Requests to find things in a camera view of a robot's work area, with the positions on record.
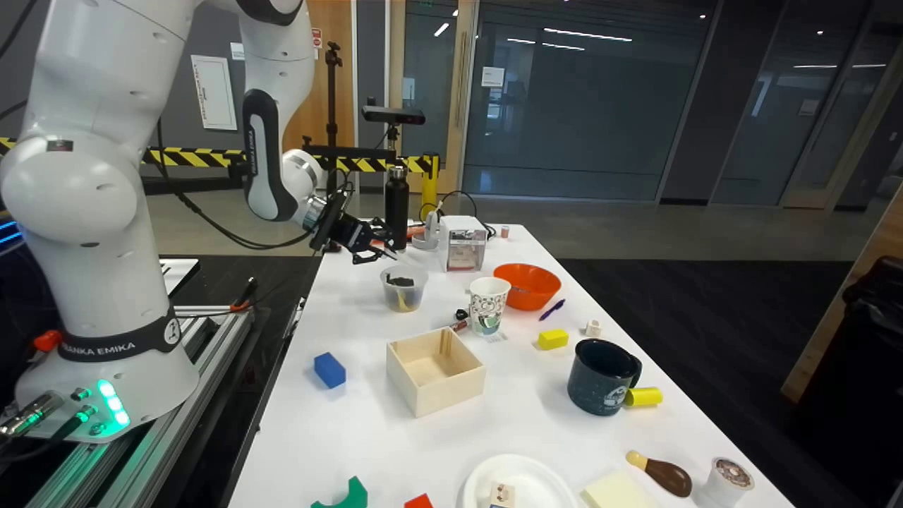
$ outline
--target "green toy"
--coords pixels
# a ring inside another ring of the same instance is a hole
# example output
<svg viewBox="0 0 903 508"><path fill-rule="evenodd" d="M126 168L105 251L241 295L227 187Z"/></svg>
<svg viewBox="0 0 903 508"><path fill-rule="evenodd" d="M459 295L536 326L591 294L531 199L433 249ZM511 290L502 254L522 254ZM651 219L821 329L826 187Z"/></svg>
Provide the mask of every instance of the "green toy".
<svg viewBox="0 0 903 508"><path fill-rule="evenodd" d="M359 476L350 476L347 497L339 504L312 501L311 508L367 508L367 487Z"/></svg>

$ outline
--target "orange bowl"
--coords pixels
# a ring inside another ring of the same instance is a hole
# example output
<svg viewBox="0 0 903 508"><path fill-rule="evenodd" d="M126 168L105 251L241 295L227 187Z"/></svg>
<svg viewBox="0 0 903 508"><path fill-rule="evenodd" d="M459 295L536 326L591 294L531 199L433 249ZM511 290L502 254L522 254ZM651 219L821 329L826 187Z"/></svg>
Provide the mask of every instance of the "orange bowl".
<svg viewBox="0 0 903 508"><path fill-rule="evenodd" d="M560 287L560 278L538 264L508 263L494 270L494 275L508 278L508 307L517 309L538 309L543 307Z"/></svg>

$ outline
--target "blue block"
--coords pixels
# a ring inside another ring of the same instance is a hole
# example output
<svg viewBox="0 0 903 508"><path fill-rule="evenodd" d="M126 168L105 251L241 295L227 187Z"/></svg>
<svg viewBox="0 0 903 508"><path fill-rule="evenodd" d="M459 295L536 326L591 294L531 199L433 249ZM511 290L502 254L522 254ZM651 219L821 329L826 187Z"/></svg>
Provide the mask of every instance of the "blue block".
<svg viewBox="0 0 903 508"><path fill-rule="evenodd" d="M344 366L329 352L315 354L312 369L327 388L344 383Z"/></svg>

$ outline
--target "wooden box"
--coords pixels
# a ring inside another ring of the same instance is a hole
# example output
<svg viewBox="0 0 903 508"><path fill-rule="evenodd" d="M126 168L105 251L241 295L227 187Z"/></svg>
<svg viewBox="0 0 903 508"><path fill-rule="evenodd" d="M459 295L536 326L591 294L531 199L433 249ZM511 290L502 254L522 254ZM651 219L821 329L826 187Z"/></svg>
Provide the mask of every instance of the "wooden box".
<svg viewBox="0 0 903 508"><path fill-rule="evenodd" d="M388 342L385 369L407 407L423 418L481 391L484 369L453 329Z"/></svg>

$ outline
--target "white cup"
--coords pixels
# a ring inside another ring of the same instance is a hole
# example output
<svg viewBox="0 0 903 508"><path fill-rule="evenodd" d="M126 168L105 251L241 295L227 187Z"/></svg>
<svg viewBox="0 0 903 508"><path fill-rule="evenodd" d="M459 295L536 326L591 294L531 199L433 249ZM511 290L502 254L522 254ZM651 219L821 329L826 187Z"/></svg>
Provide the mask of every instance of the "white cup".
<svg viewBox="0 0 903 508"><path fill-rule="evenodd" d="M708 479L693 486L693 501L700 508L724 508L735 504L748 491L754 491L749 474L738 463L716 456Z"/></svg>
<svg viewBox="0 0 903 508"><path fill-rule="evenodd" d="M498 275L480 275L469 284L470 307L469 307L469 329L490 335L502 326L502 309L508 299L511 281Z"/></svg>

